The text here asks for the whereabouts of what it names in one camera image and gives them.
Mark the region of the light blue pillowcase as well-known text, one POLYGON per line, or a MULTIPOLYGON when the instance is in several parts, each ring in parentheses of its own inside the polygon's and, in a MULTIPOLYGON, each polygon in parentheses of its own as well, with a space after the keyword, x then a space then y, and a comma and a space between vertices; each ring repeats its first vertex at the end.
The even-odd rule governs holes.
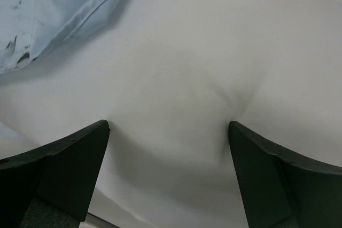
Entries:
POLYGON ((121 0, 1 0, 1 74, 108 24, 121 0))

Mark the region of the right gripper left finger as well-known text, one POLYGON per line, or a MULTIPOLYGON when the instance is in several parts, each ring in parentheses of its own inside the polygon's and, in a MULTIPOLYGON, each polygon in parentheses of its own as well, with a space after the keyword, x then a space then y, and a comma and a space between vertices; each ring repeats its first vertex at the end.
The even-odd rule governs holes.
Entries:
POLYGON ((79 227, 110 135, 99 120, 65 138, 1 159, 1 227, 79 227))

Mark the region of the white pillow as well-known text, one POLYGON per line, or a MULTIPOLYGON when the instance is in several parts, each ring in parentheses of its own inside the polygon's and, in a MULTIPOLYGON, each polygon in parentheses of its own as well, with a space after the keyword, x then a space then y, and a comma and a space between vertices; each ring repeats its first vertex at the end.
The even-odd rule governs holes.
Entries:
POLYGON ((107 25, 1 74, 1 157, 107 120, 90 211, 247 227, 227 126, 341 165, 341 0, 121 0, 107 25))

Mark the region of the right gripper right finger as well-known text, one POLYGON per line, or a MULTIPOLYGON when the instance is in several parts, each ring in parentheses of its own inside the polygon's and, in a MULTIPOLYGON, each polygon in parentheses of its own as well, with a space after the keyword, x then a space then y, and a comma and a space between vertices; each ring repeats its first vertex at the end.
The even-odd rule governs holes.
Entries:
POLYGON ((229 147, 249 227, 341 227, 341 168, 269 141, 237 121, 229 147))

